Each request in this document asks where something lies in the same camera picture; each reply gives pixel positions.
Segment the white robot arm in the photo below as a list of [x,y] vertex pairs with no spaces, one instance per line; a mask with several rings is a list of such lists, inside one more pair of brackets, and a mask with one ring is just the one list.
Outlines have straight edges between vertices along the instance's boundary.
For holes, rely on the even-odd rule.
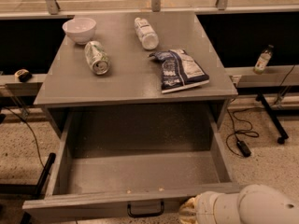
[[238,193],[203,192],[178,211],[182,224],[299,224],[299,206],[266,185],[248,185]]

